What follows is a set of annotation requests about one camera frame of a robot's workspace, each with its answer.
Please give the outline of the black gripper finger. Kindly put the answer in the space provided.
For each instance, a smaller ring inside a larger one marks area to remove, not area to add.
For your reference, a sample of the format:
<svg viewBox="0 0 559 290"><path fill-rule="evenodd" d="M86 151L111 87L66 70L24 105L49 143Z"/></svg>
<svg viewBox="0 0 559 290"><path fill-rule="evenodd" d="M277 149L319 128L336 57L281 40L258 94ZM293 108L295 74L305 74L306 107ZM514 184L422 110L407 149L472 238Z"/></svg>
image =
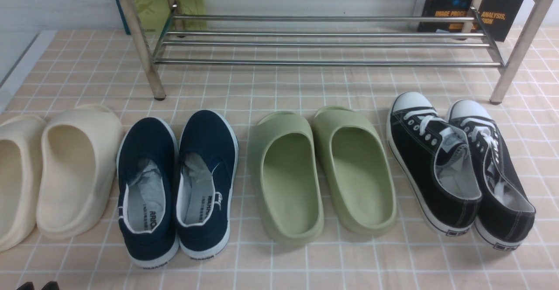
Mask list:
<svg viewBox="0 0 559 290"><path fill-rule="evenodd" d="M50 281L44 284L41 290L60 290L59 284L56 281Z"/></svg>

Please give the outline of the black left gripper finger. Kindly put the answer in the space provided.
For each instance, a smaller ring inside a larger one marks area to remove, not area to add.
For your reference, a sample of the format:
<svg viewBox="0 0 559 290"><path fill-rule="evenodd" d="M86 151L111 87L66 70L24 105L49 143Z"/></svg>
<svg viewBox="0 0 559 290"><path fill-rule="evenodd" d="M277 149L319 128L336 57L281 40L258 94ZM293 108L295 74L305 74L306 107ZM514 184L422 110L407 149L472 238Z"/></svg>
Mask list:
<svg viewBox="0 0 559 290"><path fill-rule="evenodd" d="M25 282L24 284L16 288L16 290L35 290L35 287L33 282Z"/></svg>

